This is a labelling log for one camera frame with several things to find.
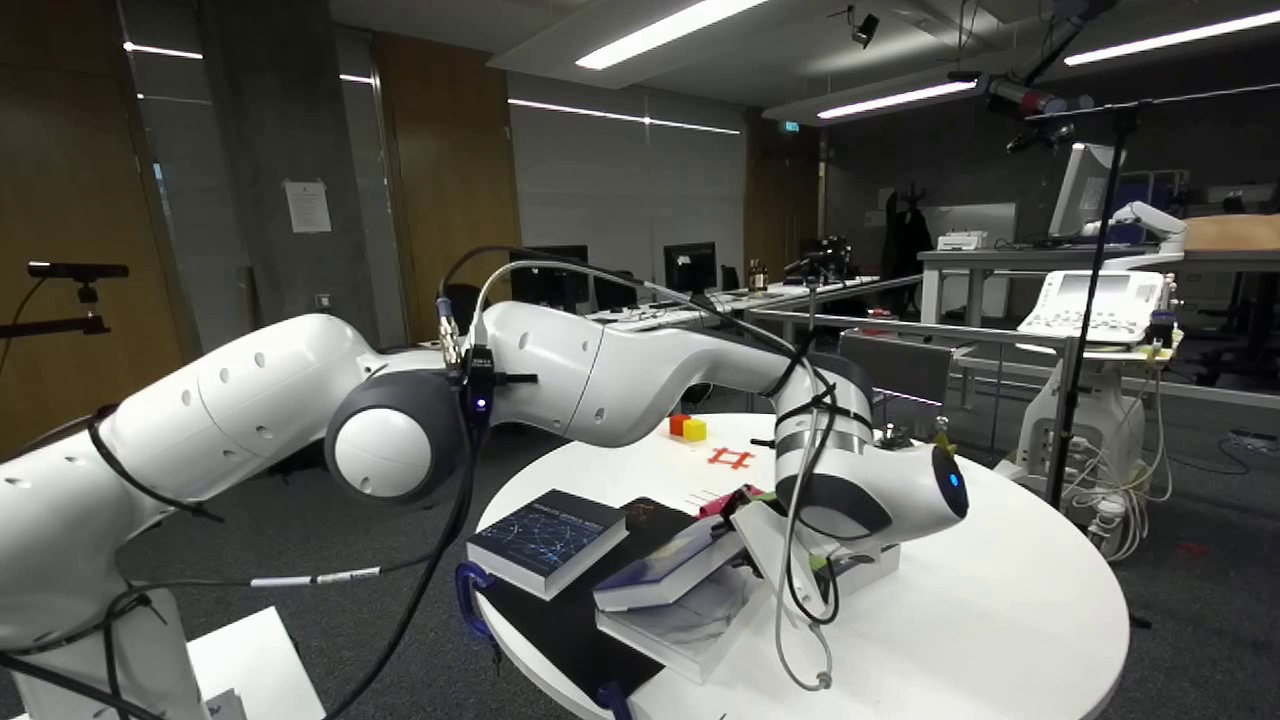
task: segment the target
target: fluorescent light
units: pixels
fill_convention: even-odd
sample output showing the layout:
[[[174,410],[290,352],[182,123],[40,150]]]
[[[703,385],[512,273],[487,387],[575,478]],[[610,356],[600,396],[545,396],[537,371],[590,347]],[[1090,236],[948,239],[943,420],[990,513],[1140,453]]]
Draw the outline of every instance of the fluorescent light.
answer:
[[[604,71],[614,64],[645,55],[645,51],[652,51],[660,45],[691,35],[691,34],[702,34],[709,24],[721,24],[726,16],[748,12],[755,4],[766,4],[766,0],[702,0],[702,4],[690,4],[683,12],[671,12],[671,16],[657,21],[657,24],[635,27],[631,35],[620,35],[620,42],[582,55],[575,64],[590,69],[590,71]]]
[[[1224,24],[1201,24],[1201,27],[1164,34],[1164,35],[1150,35],[1150,42],[1132,42],[1132,45],[1075,51],[1063,64],[1067,69],[1104,64],[1104,62],[1117,62],[1117,55],[1140,55],[1140,51],[1160,51],[1160,48],[1176,48],[1176,45],[1201,45],[1201,42],[1214,42],[1214,35],[1236,35],[1236,34],[1251,34],[1251,27],[1270,27],[1270,24],[1280,24],[1280,12],[1236,16],[1236,21],[1224,21]]]
[[[683,123],[683,119],[663,119],[663,116],[630,116],[630,114],[600,114],[600,110],[582,110],[582,106],[545,106],[545,102],[526,102],[512,97],[512,110],[534,110],[534,114],[559,114],[559,116],[594,116],[610,123],[650,123],[650,129],[681,129],[681,131],[703,131],[703,138],[739,138],[739,129],[721,129],[721,123]]]
[[[380,88],[376,78],[351,78],[351,71],[340,71],[343,83],[369,83],[369,88]]]
[[[867,114],[884,114],[884,110],[902,110],[902,106],[925,106],[937,97],[956,97],[956,93],[974,93],[978,81],[954,81],[954,83],[930,83],[930,88],[913,88],[913,93],[895,93],[895,97],[871,97],[871,102],[856,102],[856,106],[836,106],[816,114],[821,119],[836,119],[836,116],[867,116]]]
[[[136,51],[136,55],[167,55],[167,62],[191,62],[191,64],[202,64],[202,62],[205,62],[205,51],[164,48],[164,45],[136,45],[136,42],[126,42],[126,51]]]

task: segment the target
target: paper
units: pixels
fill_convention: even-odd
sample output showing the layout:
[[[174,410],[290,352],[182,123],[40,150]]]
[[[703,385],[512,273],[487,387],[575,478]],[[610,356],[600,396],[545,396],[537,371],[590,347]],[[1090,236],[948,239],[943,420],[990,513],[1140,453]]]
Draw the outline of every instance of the paper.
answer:
[[[290,230],[298,236],[331,231],[329,197],[319,181],[284,181],[284,199],[290,199]]]

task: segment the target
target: blue book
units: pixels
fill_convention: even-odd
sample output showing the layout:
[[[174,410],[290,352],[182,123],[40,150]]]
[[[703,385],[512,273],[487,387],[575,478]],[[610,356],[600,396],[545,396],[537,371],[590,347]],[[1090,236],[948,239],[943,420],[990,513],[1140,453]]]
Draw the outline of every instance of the blue book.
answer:
[[[630,519],[620,509],[545,494],[512,518],[480,530],[469,543],[469,560],[527,598],[554,600],[623,535]]]

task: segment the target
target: laboratory room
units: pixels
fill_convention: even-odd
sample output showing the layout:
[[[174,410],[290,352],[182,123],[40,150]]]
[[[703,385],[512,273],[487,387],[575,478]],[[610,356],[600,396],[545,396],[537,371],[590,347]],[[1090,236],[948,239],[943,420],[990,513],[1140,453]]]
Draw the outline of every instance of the laboratory room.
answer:
[[[1278,0],[0,0],[0,720],[1280,710]]]

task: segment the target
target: round white table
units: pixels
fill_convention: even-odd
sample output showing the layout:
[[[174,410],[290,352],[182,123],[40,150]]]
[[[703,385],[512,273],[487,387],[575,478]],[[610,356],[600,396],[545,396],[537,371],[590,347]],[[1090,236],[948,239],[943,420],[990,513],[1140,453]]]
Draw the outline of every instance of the round white table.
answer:
[[[703,415],[709,439],[663,423],[630,448],[565,444],[518,472],[480,530],[550,488],[630,504],[652,498],[697,513],[739,484],[773,488],[768,415]],[[1109,560],[1041,498],[966,461],[967,519],[905,543],[902,570],[850,594],[829,626],[831,690],[800,693],[773,650],[773,611],[734,635],[702,679],[660,673],[631,693],[635,717],[919,717],[919,720],[1081,720],[1095,717],[1128,658],[1128,606]],[[483,598],[504,658],[575,717],[600,713]]]

